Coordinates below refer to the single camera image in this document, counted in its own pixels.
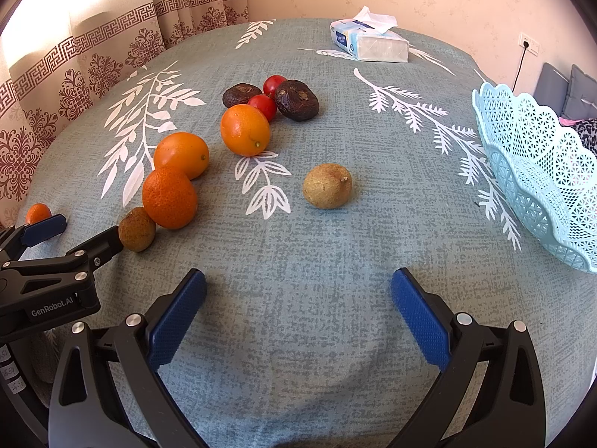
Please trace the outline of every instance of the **silver bolt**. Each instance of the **silver bolt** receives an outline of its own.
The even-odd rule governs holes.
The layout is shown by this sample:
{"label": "silver bolt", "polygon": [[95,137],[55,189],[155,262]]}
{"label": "silver bolt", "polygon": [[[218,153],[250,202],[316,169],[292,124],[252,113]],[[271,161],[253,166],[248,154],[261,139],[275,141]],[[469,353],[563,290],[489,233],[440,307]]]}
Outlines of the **silver bolt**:
{"label": "silver bolt", "polygon": [[515,320],[514,321],[514,328],[516,330],[518,330],[519,332],[526,331],[526,325],[524,324],[524,322],[521,322],[520,320]]}
{"label": "silver bolt", "polygon": [[456,315],[456,321],[461,325],[470,325],[473,323],[473,319],[468,313],[459,313]]}
{"label": "silver bolt", "polygon": [[139,323],[141,323],[141,315],[139,315],[138,313],[133,313],[132,315],[126,317],[126,324],[129,327],[136,327],[137,325],[139,325]]}
{"label": "silver bolt", "polygon": [[83,322],[73,323],[71,330],[73,333],[81,333],[85,330],[85,324]]}

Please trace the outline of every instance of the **tangerine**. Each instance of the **tangerine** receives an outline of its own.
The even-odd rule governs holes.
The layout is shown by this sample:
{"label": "tangerine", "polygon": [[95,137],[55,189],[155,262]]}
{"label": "tangerine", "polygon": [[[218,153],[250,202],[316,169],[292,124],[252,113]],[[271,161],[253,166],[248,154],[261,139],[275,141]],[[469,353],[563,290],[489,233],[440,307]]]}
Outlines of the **tangerine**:
{"label": "tangerine", "polygon": [[35,222],[40,222],[50,217],[52,217],[52,212],[50,212],[50,208],[46,204],[34,203],[27,211],[25,223],[35,224]]}
{"label": "tangerine", "polygon": [[231,152],[255,156],[265,151],[268,146],[269,123],[256,107],[237,104],[228,108],[222,116],[220,134]]}
{"label": "tangerine", "polygon": [[177,229],[188,224],[197,211],[197,194],[189,177],[174,167],[156,168],[143,184],[145,212],[157,225]]}
{"label": "tangerine", "polygon": [[210,151],[197,135],[179,131],[166,136],[153,153],[155,168],[180,168],[189,180],[199,177],[210,163]]}

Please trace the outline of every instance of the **red tomato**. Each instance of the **red tomato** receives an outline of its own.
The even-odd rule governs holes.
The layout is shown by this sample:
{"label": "red tomato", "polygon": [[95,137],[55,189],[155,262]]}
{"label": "red tomato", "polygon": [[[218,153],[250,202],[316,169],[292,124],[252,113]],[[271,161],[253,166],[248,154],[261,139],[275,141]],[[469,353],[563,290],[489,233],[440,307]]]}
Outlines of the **red tomato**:
{"label": "red tomato", "polygon": [[271,121],[274,116],[276,116],[276,111],[278,111],[274,100],[265,94],[257,94],[256,96],[253,96],[251,99],[249,99],[247,104],[259,109],[268,119],[268,121]]}
{"label": "red tomato", "polygon": [[281,82],[284,82],[286,77],[278,76],[274,74],[273,76],[268,77],[267,81],[263,83],[263,93],[266,96],[270,96],[271,98],[274,97],[274,92],[280,85]]}

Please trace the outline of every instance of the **wall socket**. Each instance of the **wall socket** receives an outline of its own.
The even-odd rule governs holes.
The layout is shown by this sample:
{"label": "wall socket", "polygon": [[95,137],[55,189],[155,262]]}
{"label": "wall socket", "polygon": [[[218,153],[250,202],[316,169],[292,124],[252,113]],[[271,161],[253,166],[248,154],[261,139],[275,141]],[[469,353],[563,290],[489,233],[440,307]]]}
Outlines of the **wall socket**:
{"label": "wall socket", "polygon": [[528,51],[530,53],[532,53],[533,55],[539,55],[539,43],[538,41],[534,40],[533,38],[530,38],[528,35],[526,35],[525,33],[521,32],[521,34],[518,36],[518,45],[520,47],[524,47],[524,41],[528,42]]}

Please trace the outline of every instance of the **basket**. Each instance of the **basket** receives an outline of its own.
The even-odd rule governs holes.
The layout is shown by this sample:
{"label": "basket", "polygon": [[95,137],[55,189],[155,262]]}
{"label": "basket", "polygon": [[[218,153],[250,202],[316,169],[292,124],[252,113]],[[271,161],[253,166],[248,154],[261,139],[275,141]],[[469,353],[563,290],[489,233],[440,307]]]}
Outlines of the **basket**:
{"label": "basket", "polygon": [[526,93],[484,83],[473,109],[491,169],[520,222],[560,261],[597,272],[597,158]]}

